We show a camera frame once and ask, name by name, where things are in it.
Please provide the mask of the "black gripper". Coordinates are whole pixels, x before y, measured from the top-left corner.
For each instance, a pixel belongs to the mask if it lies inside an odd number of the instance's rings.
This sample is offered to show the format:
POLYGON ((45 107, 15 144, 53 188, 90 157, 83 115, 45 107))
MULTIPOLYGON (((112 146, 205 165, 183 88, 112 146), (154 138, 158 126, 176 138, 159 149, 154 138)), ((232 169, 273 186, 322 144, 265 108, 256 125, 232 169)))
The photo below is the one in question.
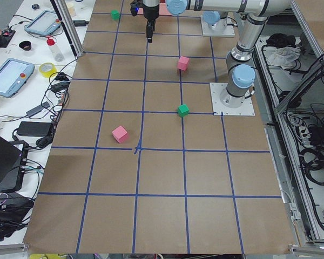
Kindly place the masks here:
POLYGON ((133 0, 130 3, 130 11, 133 17, 138 14, 139 9, 143 10, 144 17, 148 21, 146 25, 146 38, 149 43, 153 42, 154 26, 152 22, 155 22, 159 17, 159 5, 160 0, 133 0))

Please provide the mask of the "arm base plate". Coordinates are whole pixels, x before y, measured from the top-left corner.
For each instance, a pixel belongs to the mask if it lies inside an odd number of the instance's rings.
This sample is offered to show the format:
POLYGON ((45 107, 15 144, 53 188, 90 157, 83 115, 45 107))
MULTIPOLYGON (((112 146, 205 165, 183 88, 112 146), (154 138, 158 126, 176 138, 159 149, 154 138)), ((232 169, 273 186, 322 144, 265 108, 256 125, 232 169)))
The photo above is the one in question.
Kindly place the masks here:
POLYGON ((233 97, 227 92, 227 83, 210 83, 214 115, 255 116, 250 92, 243 97, 233 97))
POLYGON ((234 37, 234 26, 231 23, 231 19, 229 17, 225 19, 221 19, 214 25, 208 24, 203 19, 203 15, 200 18, 201 20, 201 28, 202 35, 205 37, 234 37))

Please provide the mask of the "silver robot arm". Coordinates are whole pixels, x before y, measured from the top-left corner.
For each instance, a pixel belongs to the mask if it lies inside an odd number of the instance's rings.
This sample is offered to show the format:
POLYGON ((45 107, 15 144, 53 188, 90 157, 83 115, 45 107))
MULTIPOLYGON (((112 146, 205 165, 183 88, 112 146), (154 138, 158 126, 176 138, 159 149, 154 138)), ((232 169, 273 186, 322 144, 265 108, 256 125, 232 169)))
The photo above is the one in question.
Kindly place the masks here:
POLYGON ((247 90, 255 80, 254 70, 246 63, 270 16, 287 9, 291 1, 166 1, 168 11, 178 16, 185 10, 220 11, 248 14, 236 46, 226 58, 229 81, 220 93, 220 101, 227 107, 242 105, 247 90))
POLYGON ((215 26, 221 20, 226 20, 228 12, 224 11, 205 11, 202 15, 202 18, 205 23, 211 26, 215 26))

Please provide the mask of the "green cube near arm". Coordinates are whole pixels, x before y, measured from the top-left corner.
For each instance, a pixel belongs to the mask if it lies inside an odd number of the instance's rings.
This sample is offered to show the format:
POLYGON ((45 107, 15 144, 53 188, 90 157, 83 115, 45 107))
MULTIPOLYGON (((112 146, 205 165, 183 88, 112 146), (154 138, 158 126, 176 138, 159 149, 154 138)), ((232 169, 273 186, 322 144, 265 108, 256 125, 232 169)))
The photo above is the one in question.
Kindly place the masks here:
POLYGON ((182 104, 177 108, 178 115, 182 118, 189 114, 190 109, 186 104, 182 104))

